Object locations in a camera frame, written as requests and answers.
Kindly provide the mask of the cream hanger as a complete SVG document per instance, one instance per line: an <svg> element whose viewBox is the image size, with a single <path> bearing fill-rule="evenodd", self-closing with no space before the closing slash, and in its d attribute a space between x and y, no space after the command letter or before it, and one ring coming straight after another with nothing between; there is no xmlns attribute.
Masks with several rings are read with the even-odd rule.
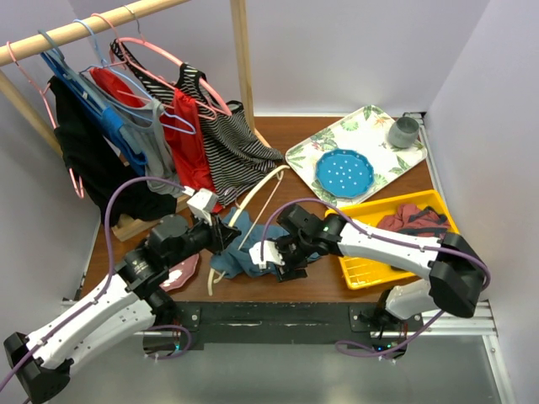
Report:
<svg viewBox="0 0 539 404"><path fill-rule="evenodd" d="M236 211L232 215L232 218L230 219L228 225L234 226L236 224L237 219L240 217L240 215L245 211L245 209L248 207L249 203L253 199L253 197L273 178L276 178L276 184L267 197L266 201L264 202L263 207L260 209L257 217L252 222L252 225L249 227L249 230L245 233L245 235L242 237L242 240L240 244L238 245L237 249L240 250L241 247L244 245L244 243L247 241L248 236L253 231L254 227L257 225L261 215L264 213L265 209L269 205L270 201L272 200L273 196L275 195L276 191L280 187L283 178L285 176L285 170L290 170L291 168L288 165L280 165L277 168L275 168L273 171L268 173L260 182L258 182L245 196L243 201L237 206ZM210 271L208 273L206 287L207 287L207 293L209 296L213 296L213 286L215 284L218 284L222 279L224 278L224 273L219 273L216 271L213 267L210 267Z"/></svg>

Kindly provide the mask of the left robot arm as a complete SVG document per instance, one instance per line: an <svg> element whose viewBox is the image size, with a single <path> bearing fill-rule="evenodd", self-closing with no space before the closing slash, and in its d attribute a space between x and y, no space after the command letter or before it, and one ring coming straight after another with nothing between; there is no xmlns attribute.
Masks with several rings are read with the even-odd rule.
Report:
<svg viewBox="0 0 539 404"><path fill-rule="evenodd" d="M180 215L164 217L75 305L29 334L4 340L10 375L30 402L46 403L83 363L129 334L169 328L176 310L161 285L170 269L203 250L220 253L240 234L219 215L192 225Z"/></svg>

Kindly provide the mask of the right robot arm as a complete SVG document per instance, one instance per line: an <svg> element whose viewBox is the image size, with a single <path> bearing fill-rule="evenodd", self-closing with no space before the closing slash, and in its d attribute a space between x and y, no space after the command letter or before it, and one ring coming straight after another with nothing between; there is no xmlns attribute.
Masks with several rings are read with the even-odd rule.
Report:
<svg viewBox="0 0 539 404"><path fill-rule="evenodd" d="M277 267L281 281L306 277L313 255L366 258L417 276L413 283L383 292L363 317L380 330L395 330L430 310L471 318L491 280L485 263L454 232L433 237L399 234L368 226L340 210L321 219L298 203L285 205L277 222L286 234L264 240L259 257Z"/></svg>

